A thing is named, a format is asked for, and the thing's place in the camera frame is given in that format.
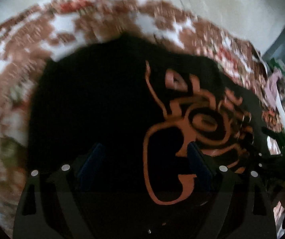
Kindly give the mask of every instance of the fabric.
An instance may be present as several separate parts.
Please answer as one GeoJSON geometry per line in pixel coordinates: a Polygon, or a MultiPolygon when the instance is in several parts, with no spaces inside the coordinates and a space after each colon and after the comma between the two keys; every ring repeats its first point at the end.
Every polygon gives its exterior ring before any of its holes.
{"type": "Polygon", "coordinates": [[[282,122],[282,125],[283,125],[283,129],[285,131],[285,111],[283,109],[282,102],[281,102],[278,90],[277,90],[277,95],[276,95],[276,101],[275,102],[276,102],[276,108],[277,108],[277,110],[279,112],[280,119],[281,119],[281,122],[282,122]]]}
{"type": "Polygon", "coordinates": [[[277,238],[281,238],[281,236],[285,233],[285,229],[282,228],[282,223],[285,217],[285,209],[278,202],[277,206],[273,209],[275,223],[276,223],[276,231],[277,231],[277,238]]]}
{"type": "Polygon", "coordinates": [[[171,52],[213,60],[230,80],[257,96],[261,120],[274,131],[282,130],[279,114],[264,97],[265,70],[250,42],[165,1],[39,3],[0,24],[0,225],[9,236],[27,174],[30,98],[46,60],[58,61],[125,32],[171,52]]]}
{"type": "Polygon", "coordinates": [[[266,86],[264,88],[264,92],[266,94],[266,98],[270,104],[270,106],[276,110],[276,97],[278,94],[278,88],[276,82],[278,79],[282,78],[282,73],[277,68],[274,70],[272,75],[266,81],[266,86]]]}
{"type": "Polygon", "coordinates": [[[261,115],[255,94],[213,60],[125,35],[48,62],[32,101],[28,172],[59,170],[98,142],[104,160],[90,193],[79,196],[96,236],[142,238],[147,227],[156,237],[188,238],[210,196],[190,169],[187,145],[196,141],[218,166],[242,173],[245,138],[270,154],[261,115]]]}
{"type": "MultiPolygon", "coordinates": [[[[285,113],[285,64],[283,63],[281,59],[272,58],[268,62],[268,65],[273,72],[275,70],[278,70],[278,71],[281,71],[282,73],[282,78],[279,78],[279,80],[277,81],[277,87],[278,87],[279,96],[280,96],[281,105],[282,105],[282,106],[279,105],[279,107],[281,107],[285,113]]],[[[285,118],[282,118],[281,122],[283,124],[285,122],[285,118]]]]}

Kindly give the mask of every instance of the blue padding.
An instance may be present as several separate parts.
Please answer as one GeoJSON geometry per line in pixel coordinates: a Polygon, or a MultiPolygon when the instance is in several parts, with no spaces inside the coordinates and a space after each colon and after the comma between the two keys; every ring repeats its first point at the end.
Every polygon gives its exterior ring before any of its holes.
{"type": "Polygon", "coordinates": [[[77,175],[79,189],[89,191],[95,175],[105,159],[105,147],[97,144],[77,175]]]}
{"type": "Polygon", "coordinates": [[[203,154],[195,142],[188,144],[187,157],[191,171],[197,175],[201,187],[205,191],[212,191],[212,179],[214,173],[203,159],[203,154]]]}

